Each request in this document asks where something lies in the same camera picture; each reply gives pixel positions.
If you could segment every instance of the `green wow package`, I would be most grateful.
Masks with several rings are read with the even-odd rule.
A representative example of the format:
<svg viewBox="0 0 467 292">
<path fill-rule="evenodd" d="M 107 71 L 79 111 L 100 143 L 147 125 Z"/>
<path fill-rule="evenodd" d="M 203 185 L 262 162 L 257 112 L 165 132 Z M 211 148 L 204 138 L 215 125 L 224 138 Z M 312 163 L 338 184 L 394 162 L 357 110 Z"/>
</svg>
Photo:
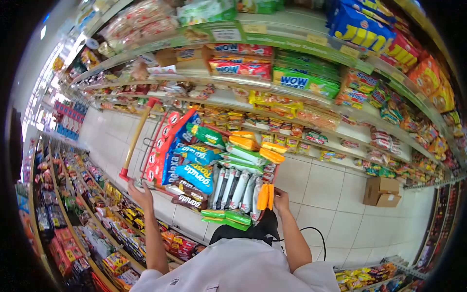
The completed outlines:
<svg viewBox="0 0 467 292">
<path fill-rule="evenodd" d="M 193 125 L 192 123 L 186 123 L 186 129 L 199 140 L 201 140 L 201 142 L 204 142 L 209 146 L 213 146 L 222 150 L 226 148 L 224 140 L 222 140 L 222 135 L 219 132 L 213 131 L 206 127 Z"/>
<path fill-rule="evenodd" d="M 233 0 L 205 0 L 177 7 L 181 26 L 210 21 L 235 19 L 237 10 Z"/>
<path fill-rule="evenodd" d="M 334 99 L 339 93 L 339 85 L 331 80 L 280 67 L 273 68 L 273 83 L 308 90 L 327 99 Z"/>
<path fill-rule="evenodd" d="M 277 0 L 238 0 L 239 12 L 272 14 L 276 11 Z"/>
</svg>

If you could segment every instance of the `white snack package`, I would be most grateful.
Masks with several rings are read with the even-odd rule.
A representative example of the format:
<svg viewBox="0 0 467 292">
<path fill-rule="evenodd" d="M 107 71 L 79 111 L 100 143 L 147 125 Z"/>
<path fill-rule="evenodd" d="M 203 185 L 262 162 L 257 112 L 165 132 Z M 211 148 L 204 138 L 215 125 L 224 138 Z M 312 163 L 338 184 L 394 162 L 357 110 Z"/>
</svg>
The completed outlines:
<svg viewBox="0 0 467 292">
<path fill-rule="evenodd" d="M 224 190 L 224 193 L 222 194 L 222 201 L 220 202 L 220 209 L 221 210 L 224 210 L 224 207 L 226 206 L 227 199 L 228 199 L 229 194 L 230 194 L 230 188 L 232 187 L 232 183 L 234 182 L 234 178 L 235 178 L 235 175 L 236 175 L 237 171 L 238 170 L 236 170 L 235 168 L 230 169 L 229 179 L 227 180 L 226 188 Z"/>
<path fill-rule="evenodd" d="M 210 196 L 211 201 L 209 202 L 209 206 L 211 206 L 212 209 L 216 209 L 216 203 L 217 199 L 219 198 L 220 194 L 220 188 L 222 187 L 222 181 L 224 180 L 224 176 L 226 174 L 226 169 L 225 167 L 222 167 L 222 169 L 219 172 L 218 178 L 217 178 L 217 183 L 216 183 L 216 188 L 214 191 L 214 195 Z"/>
<path fill-rule="evenodd" d="M 240 206 L 240 210 L 245 214 L 248 214 L 251 211 L 251 206 L 253 203 L 253 190 L 255 189 L 255 182 L 257 178 L 258 176 L 254 174 L 247 182 L 245 194 L 243 195 L 243 200 Z"/>
<path fill-rule="evenodd" d="M 257 224 L 258 219 L 260 218 L 260 215 L 261 215 L 261 210 L 258 210 L 258 208 L 256 207 L 258 203 L 258 194 L 260 193 L 261 187 L 262 187 L 262 179 L 257 178 L 255 181 L 255 189 L 253 190 L 253 204 L 252 204 L 253 210 L 251 212 L 251 221 L 253 221 L 255 225 Z"/>
<path fill-rule="evenodd" d="M 245 193 L 247 187 L 248 177 L 250 173 L 247 170 L 241 172 L 240 178 L 237 183 L 237 187 L 233 193 L 232 199 L 230 200 L 229 210 L 237 209 L 241 203 L 241 198 Z"/>
</svg>

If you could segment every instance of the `price label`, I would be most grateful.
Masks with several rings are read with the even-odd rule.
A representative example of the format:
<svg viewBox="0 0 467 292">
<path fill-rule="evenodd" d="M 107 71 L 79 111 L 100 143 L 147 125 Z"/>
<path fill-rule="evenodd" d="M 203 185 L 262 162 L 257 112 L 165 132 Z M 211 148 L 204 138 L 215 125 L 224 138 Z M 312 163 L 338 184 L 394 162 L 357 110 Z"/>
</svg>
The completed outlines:
<svg viewBox="0 0 467 292">
<path fill-rule="evenodd" d="M 415 96 L 418 98 L 418 100 L 421 100 L 421 101 L 424 101 L 426 99 L 426 96 L 421 92 L 415 94 Z"/>
<path fill-rule="evenodd" d="M 243 31 L 251 34 L 266 34 L 267 29 L 265 25 L 244 24 Z"/>
<path fill-rule="evenodd" d="M 394 78 L 396 81 L 398 81 L 400 83 L 403 83 L 404 80 L 405 80 L 405 76 L 402 75 L 401 73 L 397 73 L 397 72 L 392 72 L 391 77 Z"/>
<path fill-rule="evenodd" d="M 308 42 L 315 43 L 315 44 L 322 45 L 322 46 L 327 45 L 327 38 L 323 36 L 315 36 L 315 35 L 308 34 L 306 36 L 306 40 Z"/>
<path fill-rule="evenodd" d="M 346 45 L 342 45 L 342 47 L 340 48 L 340 52 L 343 54 L 352 56 L 354 58 L 358 58 L 358 55 L 360 54 L 360 52 L 357 51 L 356 49 L 352 49 L 351 47 L 346 46 Z"/>
<path fill-rule="evenodd" d="M 211 29 L 211 33 L 217 42 L 241 41 L 241 35 L 238 28 Z"/>
</svg>

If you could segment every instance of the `yellow snack package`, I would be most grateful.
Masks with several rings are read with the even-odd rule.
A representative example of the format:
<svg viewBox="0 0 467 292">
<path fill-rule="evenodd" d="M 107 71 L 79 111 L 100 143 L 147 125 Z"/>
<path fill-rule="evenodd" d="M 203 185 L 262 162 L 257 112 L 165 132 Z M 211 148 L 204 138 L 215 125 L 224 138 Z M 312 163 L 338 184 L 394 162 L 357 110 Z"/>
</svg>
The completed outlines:
<svg viewBox="0 0 467 292">
<path fill-rule="evenodd" d="M 285 160 L 285 157 L 282 154 L 269 150 L 265 147 L 261 147 L 260 155 L 269 160 L 272 163 L 282 163 Z"/>
<path fill-rule="evenodd" d="M 258 142 L 252 139 L 231 135 L 229 137 L 229 141 L 233 145 L 238 146 L 245 150 L 258 151 L 260 149 L 260 145 L 258 144 Z"/>
<path fill-rule="evenodd" d="M 261 144 L 261 147 L 266 148 L 266 149 L 268 149 L 270 151 L 277 152 L 279 154 L 284 154 L 285 152 L 287 152 L 287 147 L 284 147 L 284 146 L 278 145 L 278 144 L 274 144 L 274 143 L 270 143 L 270 142 L 263 142 Z"/>
</svg>

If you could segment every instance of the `red snack package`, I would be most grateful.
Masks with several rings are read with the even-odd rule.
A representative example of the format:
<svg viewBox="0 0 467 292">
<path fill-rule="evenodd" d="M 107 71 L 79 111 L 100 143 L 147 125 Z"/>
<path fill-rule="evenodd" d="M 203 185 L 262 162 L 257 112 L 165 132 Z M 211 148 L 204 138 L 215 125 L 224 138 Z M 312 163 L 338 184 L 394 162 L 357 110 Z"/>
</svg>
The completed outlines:
<svg viewBox="0 0 467 292">
<path fill-rule="evenodd" d="M 214 74 L 244 75 L 271 80 L 271 64 L 239 64 L 209 60 L 209 65 Z"/>
<path fill-rule="evenodd" d="M 272 56 L 273 48 L 247 43 L 216 43 L 213 47 L 215 52 L 242 55 Z"/>
<path fill-rule="evenodd" d="M 380 58 L 403 73 L 406 73 L 417 64 L 417 58 L 420 52 L 398 29 L 394 29 L 394 31 L 396 33 L 396 38 L 384 53 L 381 54 Z"/>
</svg>

